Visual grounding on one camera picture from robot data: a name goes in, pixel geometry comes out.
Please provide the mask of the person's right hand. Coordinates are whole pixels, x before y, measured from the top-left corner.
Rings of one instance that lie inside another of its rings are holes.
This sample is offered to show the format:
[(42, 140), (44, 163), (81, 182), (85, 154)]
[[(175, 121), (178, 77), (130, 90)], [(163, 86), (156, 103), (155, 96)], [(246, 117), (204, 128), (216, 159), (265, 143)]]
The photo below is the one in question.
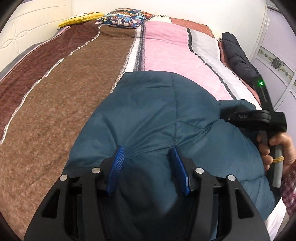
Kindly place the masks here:
[(283, 156), (282, 177), (285, 178), (295, 166), (295, 147), (292, 137), (285, 132), (277, 133), (266, 142), (265, 135), (257, 135), (258, 150), (263, 161), (264, 170), (268, 171), (273, 158), (276, 157), (276, 151)]

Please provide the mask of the plaid pink sleeve forearm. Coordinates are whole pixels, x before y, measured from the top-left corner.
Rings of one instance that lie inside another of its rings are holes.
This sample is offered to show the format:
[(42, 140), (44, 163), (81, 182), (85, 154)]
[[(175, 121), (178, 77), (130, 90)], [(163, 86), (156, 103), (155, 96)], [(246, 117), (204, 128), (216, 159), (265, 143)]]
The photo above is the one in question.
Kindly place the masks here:
[(295, 213), (295, 180), (296, 172), (295, 167), (293, 167), (281, 183), (281, 196), (289, 217), (292, 217)]

